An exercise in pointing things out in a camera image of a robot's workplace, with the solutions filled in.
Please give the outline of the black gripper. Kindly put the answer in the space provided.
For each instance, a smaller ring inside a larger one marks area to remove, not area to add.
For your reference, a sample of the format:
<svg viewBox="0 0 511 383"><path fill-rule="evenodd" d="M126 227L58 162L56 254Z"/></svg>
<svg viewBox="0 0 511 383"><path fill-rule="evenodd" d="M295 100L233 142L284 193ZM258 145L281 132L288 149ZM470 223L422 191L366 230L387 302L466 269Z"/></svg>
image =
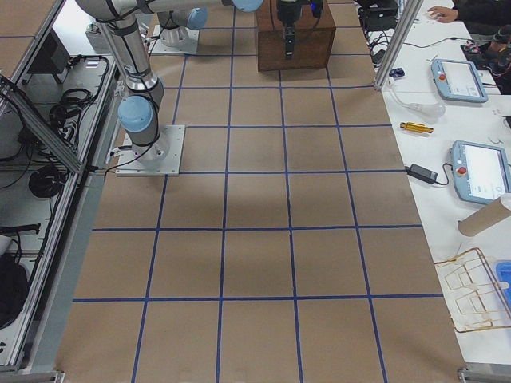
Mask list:
<svg viewBox="0 0 511 383"><path fill-rule="evenodd" d="M323 12L322 0L278 0L276 2L277 18L282 22L285 59L291 60L295 50L294 24L301 18L302 8L308 6L314 18L320 18Z"/></svg>

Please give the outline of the person's dark sleeved forearm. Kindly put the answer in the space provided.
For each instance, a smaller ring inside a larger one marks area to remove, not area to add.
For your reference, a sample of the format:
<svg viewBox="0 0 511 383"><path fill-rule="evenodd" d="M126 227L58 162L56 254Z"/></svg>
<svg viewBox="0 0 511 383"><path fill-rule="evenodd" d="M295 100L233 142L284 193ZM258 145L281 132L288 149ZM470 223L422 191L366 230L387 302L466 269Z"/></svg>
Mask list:
<svg viewBox="0 0 511 383"><path fill-rule="evenodd" d="M456 1L457 20L498 29L510 24L510 1Z"/></svg>

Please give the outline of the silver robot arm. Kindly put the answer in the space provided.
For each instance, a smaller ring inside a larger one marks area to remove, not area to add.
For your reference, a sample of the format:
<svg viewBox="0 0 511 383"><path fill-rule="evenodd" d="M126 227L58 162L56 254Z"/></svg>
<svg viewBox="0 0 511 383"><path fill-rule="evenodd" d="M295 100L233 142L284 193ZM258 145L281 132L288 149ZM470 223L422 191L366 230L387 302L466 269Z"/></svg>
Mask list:
<svg viewBox="0 0 511 383"><path fill-rule="evenodd" d="M291 60L295 52L296 31L295 24L302 17L303 7L311 9L312 16L316 19L312 30L319 24L323 13L323 1L276 1L276 17L283 26L284 57ZM185 11L167 11L158 13L161 33L167 33L173 29L201 30L208 18L206 8L196 8L186 13Z"/></svg>
<svg viewBox="0 0 511 383"><path fill-rule="evenodd" d="M137 14L156 14L162 28L201 29L208 8L233 6L243 12L254 12L261 1L79 1L78 6L102 27L105 40L115 62L123 71L129 90L117 115L128 134L132 152L143 161L159 160L167 155L159 124L159 107L164 95L161 79L153 72L149 53L139 31Z"/></svg>

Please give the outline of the person's hand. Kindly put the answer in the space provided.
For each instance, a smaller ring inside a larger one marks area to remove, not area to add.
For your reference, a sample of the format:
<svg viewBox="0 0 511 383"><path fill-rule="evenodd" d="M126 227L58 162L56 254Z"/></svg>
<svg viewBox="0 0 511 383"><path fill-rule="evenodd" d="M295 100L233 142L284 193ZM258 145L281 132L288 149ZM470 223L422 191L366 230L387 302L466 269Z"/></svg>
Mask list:
<svg viewBox="0 0 511 383"><path fill-rule="evenodd" d="M429 16L442 23L451 23L458 19L458 10L444 6L432 6L427 10Z"/></svg>

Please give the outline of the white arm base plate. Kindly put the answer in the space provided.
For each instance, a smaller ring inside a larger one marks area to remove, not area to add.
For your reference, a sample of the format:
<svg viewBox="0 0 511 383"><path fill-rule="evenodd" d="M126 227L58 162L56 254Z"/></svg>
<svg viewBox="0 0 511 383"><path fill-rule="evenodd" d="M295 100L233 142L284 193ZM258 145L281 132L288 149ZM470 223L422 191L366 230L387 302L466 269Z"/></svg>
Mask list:
<svg viewBox="0 0 511 383"><path fill-rule="evenodd" d="M151 36L145 42L152 55L179 55L197 53L200 31L178 26L162 29L156 24Z"/></svg>
<svg viewBox="0 0 511 383"><path fill-rule="evenodd" d="M184 146L185 126L160 127L159 140L146 152L136 145L119 155L117 176L178 176Z"/></svg>

